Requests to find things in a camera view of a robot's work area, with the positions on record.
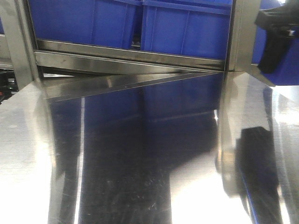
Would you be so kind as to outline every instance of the black object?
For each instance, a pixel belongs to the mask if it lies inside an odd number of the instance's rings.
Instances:
[[[299,1],[289,0],[282,7],[260,10],[255,24],[267,31],[267,40],[258,68],[273,73],[292,41],[298,37]]]
[[[0,104],[9,99],[13,92],[18,92],[18,85],[13,71],[0,71]]]
[[[237,146],[236,168],[245,210],[255,224],[282,224],[273,133],[263,127],[243,129]]]

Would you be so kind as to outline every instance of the blue plastic bin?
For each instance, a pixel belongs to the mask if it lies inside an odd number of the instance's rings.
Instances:
[[[299,39],[295,39],[275,72],[264,75],[276,85],[299,85],[298,58]]]
[[[138,0],[29,0],[36,36],[131,47]]]
[[[144,0],[141,50],[225,59],[230,7]]]
[[[2,22],[1,22],[1,19],[0,19],[0,34],[3,34],[3,33],[4,33],[4,30],[3,30]]]
[[[280,6],[281,4],[278,2],[278,0],[262,0],[260,8],[269,9],[269,8],[276,8]],[[253,56],[252,56],[253,63],[260,62],[263,55],[265,44],[266,44],[266,31],[258,27],[256,29],[256,41],[253,48]]]

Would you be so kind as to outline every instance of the metal edge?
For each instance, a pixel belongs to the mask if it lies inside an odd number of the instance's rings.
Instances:
[[[219,72],[127,76],[118,75],[85,79],[69,79],[56,85],[55,83],[53,83],[54,85],[51,85],[51,83],[49,85],[47,81],[43,81],[43,85],[45,86],[49,102],[56,102],[214,74],[219,74]]]
[[[37,40],[40,50],[63,53],[74,53],[86,56],[100,56],[114,59],[125,59],[137,62],[178,65],[184,67],[224,70],[224,61],[216,59],[196,58],[191,56],[168,55],[163,53],[137,50],[114,49],[100,46],[74,44],[68,42]]]
[[[36,56],[37,65],[39,66],[54,67],[59,69],[80,70],[99,74],[105,73],[120,75],[140,75],[211,71],[179,66],[139,63],[120,59],[107,59],[95,56],[83,56],[78,54],[53,53],[49,51],[35,51],[34,54]]]

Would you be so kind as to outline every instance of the stainless steel surface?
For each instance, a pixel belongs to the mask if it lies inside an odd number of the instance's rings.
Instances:
[[[0,105],[1,223],[298,223],[298,89],[157,76],[30,84]]]
[[[256,37],[254,21],[260,8],[261,0],[235,0],[232,15],[228,71],[246,71],[250,73],[253,47]]]
[[[211,72],[202,72],[192,74],[118,75],[87,77],[84,79],[68,78],[64,80],[44,80],[43,84],[48,99],[51,99],[51,101],[61,101],[214,74],[215,73]]]
[[[0,105],[0,223],[48,221],[55,153],[47,108],[34,83]]]
[[[136,62],[159,63],[201,69],[224,70],[224,61],[180,55],[168,55],[137,50],[113,49],[67,42],[38,40],[40,50],[125,59]]]
[[[26,0],[4,0],[0,14],[19,89],[40,76],[33,49],[36,49]]]
[[[270,130],[263,91],[264,83],[248,73],[230,73],[222,89],[219,115],[218,164],[223,187],[229,195],[239,193],[236,183],[235,152],[243,129],[262,126]]]
[[[39,66],[59,69],[80,70],[104,74],[161,74],[161,73],[187,73],[202,71],[203,69],[167,66],[150,63],[131,62],[120,59],[107,59],[95,56],[85,56],[68,53],[53,53],[36,51],[36,62]]]
[[[10,59],[0,58],[0,69],[13,69],[13,63]]]
[[[298,93],[299,86],[275,87],[272,96],[278,177],[291,223],[299,223]]]
[[[10,59],[7,41],[3,34],[0,34],[0,58]]]

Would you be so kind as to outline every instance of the metal panel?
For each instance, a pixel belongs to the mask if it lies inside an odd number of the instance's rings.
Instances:
[[[0,58],[10,58],[7,41],[3,34],[0,34]]]
[[[0,223],[48,223],[56,177],[47,107],[34,83],[0,106]]]
[[[37,43],[40,50],[125,59],[139,62],[170,64],[202,69],[224,70],[223,60],[168,55],[137,50],[113,49],[57,41],[38,40]]]
[[[10,59],[0,58],[0,69],[13,69],[13,63]]]
[[[26,0],[3,0],[0,14],[16,79],[22,89],[40,73],[33,54],[36,43],[28,3]]]
[[[126,75],[43,80],[48,99],[68,100],[146,85],[160,84],[194,77],[214,75],[215,72],[191,74]]]
[[[202,71],[202,69],[163,66],[159,64],[138,63],[95,56],[53,53],[48,51],[36,51],[35,56],[37,65],[39,66],[104,74],[137,75]]]
[[[256,36],[256,15],[261,0],[235,0],[231,21],[230,47],[228,50],[229,71],[250,72]]]

